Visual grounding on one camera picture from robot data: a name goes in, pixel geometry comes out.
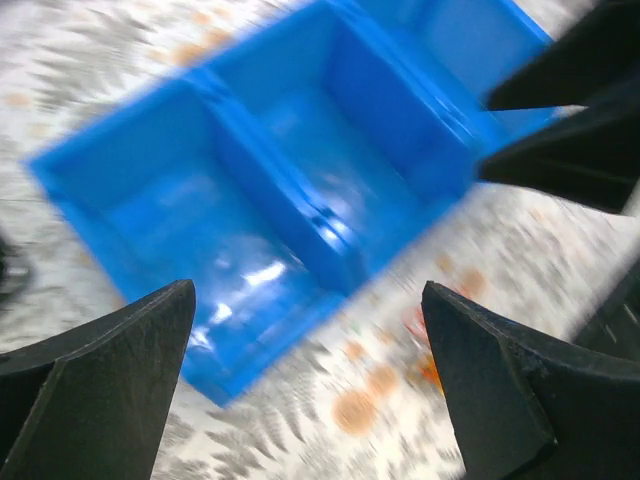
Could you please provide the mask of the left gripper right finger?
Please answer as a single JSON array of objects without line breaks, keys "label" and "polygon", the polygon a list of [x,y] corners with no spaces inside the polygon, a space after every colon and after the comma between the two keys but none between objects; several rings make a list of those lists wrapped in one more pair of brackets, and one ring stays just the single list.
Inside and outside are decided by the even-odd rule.
[{"label": "left gripper right finger", "polygon": [[421,307],[467,479],[636,479],[639,365],[433,281]]}]

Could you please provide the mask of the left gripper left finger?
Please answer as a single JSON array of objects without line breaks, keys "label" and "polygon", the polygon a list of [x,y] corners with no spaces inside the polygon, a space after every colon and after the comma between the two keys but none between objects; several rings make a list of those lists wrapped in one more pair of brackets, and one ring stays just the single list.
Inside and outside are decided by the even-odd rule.
[{"label": "left gripper left finger", "polygon": [[195,303],[178,280],[2,354],[2,478],[150,478]]}]

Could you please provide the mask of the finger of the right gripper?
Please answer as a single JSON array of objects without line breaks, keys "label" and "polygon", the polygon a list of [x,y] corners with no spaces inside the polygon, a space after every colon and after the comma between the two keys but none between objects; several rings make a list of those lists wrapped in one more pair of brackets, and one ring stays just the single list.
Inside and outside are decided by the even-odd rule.
[{"label": "finger of the right gripper", "polygon": [[639,3],[601,1],[496,86],[489,110],[586,105],[639,70]]},{"label": "finger of the right gripper", "polygon": [[478,177],[622,213],[639,181],[639,91],[607,95],[505,147]]}]

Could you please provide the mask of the blue three-compartment bin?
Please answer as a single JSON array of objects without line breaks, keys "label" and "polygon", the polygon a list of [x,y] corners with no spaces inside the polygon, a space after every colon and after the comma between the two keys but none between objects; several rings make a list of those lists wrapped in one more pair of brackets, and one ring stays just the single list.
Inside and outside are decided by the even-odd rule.
[{"label": "blue three-compartment bin", "polygon": [[512,1],[313,1],[30,166],[126,300],[193,280],[222,406],[551,120],[485,107],[549,41]]}]

